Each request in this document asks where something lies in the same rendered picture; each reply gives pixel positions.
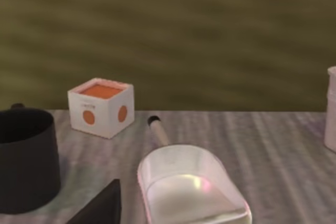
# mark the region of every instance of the scoop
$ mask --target scoop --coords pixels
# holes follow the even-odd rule
[[[158,116],[148,124],[162,146],[138,167],[149,224],[251,224],[248,204],[220,160],[193,145],[171,145]]]

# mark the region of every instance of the olive green wall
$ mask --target olive green wall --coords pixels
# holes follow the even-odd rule
[[[138,110],[322,111],[335,39],[335,0],[0,0],[0,107],[102,77]]]

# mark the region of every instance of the tabletop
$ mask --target tabletop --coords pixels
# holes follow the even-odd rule
[[[324,113],[137,111],[131,126],[106,140],[72,130],[68,111],[51,112],[62,190],[36,211],[0,215],[1,224],[65,224],[115,178],[121,224],[145,224],[136,171],[157,148],[146,124],[154,114],[172,143],[206,148],[223,162],[254,224],[336,223],[336,154],[323,146]]]

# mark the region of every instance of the black mug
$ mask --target black mug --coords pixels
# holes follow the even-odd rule
[[[49,203],[61,188],[53,116],[14,104],[0,112],[0,214]]]

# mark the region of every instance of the orange circle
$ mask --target orange circle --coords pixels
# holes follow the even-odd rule
[[[90,125],[93,125],[95,122],[94,114],[88,110],[85,110],[83,112],[83,119],[87,124],[90,124]]]
[[[126,106],[121,106],[118,112],[118,120],[120,123],[125,121],[127,117],[127,107]]]

